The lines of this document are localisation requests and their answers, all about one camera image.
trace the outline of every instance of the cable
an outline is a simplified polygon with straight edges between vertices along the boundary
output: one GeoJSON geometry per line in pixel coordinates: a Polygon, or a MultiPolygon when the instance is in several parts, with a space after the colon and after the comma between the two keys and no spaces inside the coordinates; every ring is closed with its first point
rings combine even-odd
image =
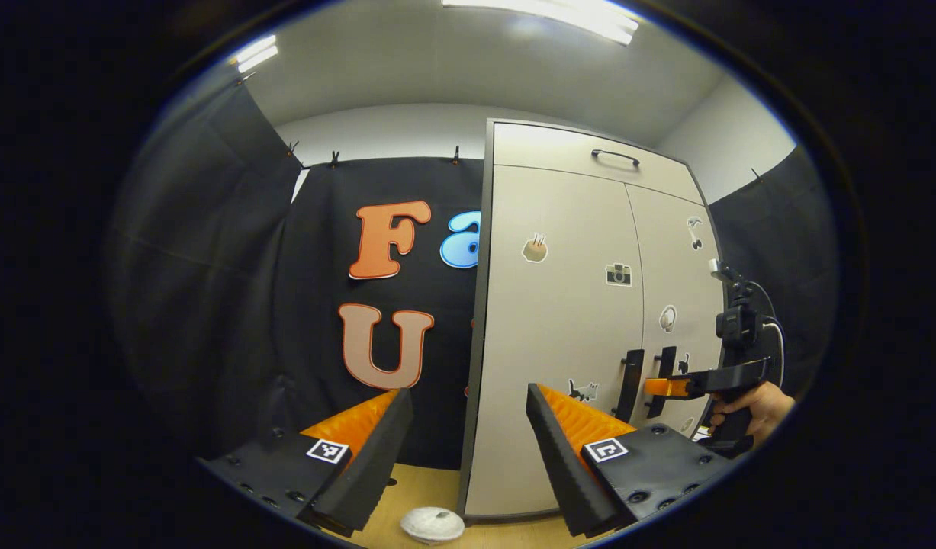
{"type": "Polygon", "coordinates": [[[772,309],[772,312],[774,312],[774,315],[775,315],[776,308],[772,306],[772,300],[770,299],[770,292],[767,292],[767,289],[763,288],[763,286],[760,286],[758,282],[753,282],[753,281],[747,281],[747,282],[749,282],[749,284],[751,285],[756,286],[756,288],[760,289],[760,291],[763,292],[764,296],[767,296],[767,302],[770,304],[770,309],[772,309]]]}
{"type": "Polygon", "coordinates": [[[786,370],[786,352],[784,351],[784,342],[786,339],[786,334],[783,333],[783,327],[779,324],[779,321],[774,319],[772,316],[763,316],[763,320],[770,320],[769,323],[764,323],[764,328],[774,328],[776,330],[776,335],[779,336],[779,388],[783,389],[783,374],[786,370]]]}

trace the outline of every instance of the wooden floor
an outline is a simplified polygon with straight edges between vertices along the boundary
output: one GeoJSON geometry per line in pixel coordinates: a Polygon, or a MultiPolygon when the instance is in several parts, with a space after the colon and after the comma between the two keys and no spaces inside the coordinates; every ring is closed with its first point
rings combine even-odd
{"type": "MultiPolygon", "coordinates": [[[[411,548],[423,549],[426,545],[415,541],[400,527],[400,519],[416,507],[443,507],[456,510],[458,502],[458,471],[428,469],[410,465],[394,465],[392,477],[395,486],[387,486],[380,504],[373,511],[366,528],[357,531],[348,539],[350,542],[371,549],[411,548]]],[[[569,549],[589,543],[597,538],[586,539],[580,535],[573,538],[566,531],[562,517],[541,518],[536,521],[514,522],[502,525],[472,525],[465,529],[460,538],[446,542],[445,549],[480,548],[523,548],[569,549]]]]}

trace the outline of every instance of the blue letter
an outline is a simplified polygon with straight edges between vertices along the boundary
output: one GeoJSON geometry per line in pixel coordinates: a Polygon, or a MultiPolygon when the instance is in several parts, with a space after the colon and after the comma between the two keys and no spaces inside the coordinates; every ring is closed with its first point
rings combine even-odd
{"type": "Polygon", "coordinates": [[[440,244],[440,259],[454,268],[471,268],[478,264],[478,233],[457,233],[477,225],[481,230],[481,212],[464,212],[451,218],[447,228],[454,230],[440,244]]]}

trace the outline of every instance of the black curtain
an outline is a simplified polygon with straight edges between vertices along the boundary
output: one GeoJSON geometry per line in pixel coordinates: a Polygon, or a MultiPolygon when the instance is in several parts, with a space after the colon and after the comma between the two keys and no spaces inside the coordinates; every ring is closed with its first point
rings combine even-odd
{"type": "Polygon", "coordinates": [[[414,419],[398,461],[458,469],[464,438],[465,386],[471,360],[471,319],[477,268],[449,267],[440,246],[448,221],[481,209],[483,161],[371,159],[322,164],[308,172],[294,199],[275,271],[275,337],[286,381],[299,393],[286,416],[301,428],[381,393],[352,377],[343,364],[343,303],[381,312],[373,328],[373,364],[399,362],[397,310],[433,316],[423,337],[423,370],[411,388],[414,419]],[[359,253],[363,206],[425,201],[428,223],[415,223],[413,248],[395,277],[357,281],[349,266],[359,253]]]}
{"type": "MultiPolygon", "coordinates": [[[[783,392],[800,395],[831,340],[840,275],[837,212],[812,160],[797,146],[770,171],[709,209],[723,261],[770,296],[786,333],[783,392]]],[[[754,298],[754,305],[765,309],[763,298],[754,298]]]]}
{"type": "Polygon", "coordinates": [[[117,199],[116,335],[150,405],[199,455],[254,435],[276,383],[272,272],[299,171],[224,66],[167,105],[117,199]]]}

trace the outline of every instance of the ceiling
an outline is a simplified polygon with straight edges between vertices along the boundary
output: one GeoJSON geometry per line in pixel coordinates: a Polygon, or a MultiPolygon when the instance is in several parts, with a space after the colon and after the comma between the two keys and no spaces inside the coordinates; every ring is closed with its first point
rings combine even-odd
{"type": "Polygon", "coordinates": [[[536,112],[656,145],[722,80],[643,21],[629,46],[513,11],[441,0],[345,0],[277,29],[247,81],[273,125],[380,104],[536,112]]]}

